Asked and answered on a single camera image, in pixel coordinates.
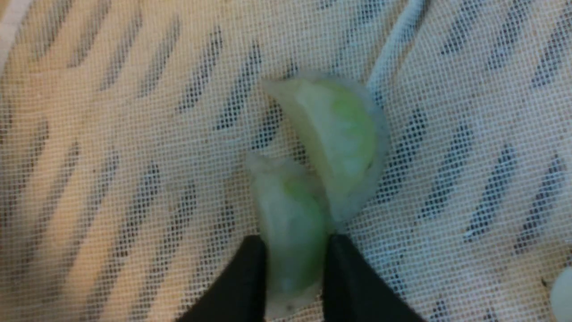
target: black tongs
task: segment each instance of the black tongs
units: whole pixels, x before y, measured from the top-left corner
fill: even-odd
[[[232,261],[178,322],[262,322],[266,247],[243,239]],[[326,322],[422,322],[366,263],[346,235],[332,235],[325,259],[322,310]]]

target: steamer cloth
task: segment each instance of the steamer cloth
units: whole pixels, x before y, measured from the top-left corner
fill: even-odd
[[[306,163],[260,86],[366,84],[392,135],[349,236],[430,322],[555,321],[572,263],[570,0],[13,0],[0,320],[171,321],[256,233],[244,155]],[[318,301],[284,321],[322,321]]]

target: white mesh cloth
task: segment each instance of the white mesh cloth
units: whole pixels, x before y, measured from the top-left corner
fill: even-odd
[[[431,322],[554,321],[572,1],[29,2],[0,27],[0,320],[182,314],[256,232],[244,152],[305,161],[258,80],[318,69],[391,127],[348,224],[379,275]]]

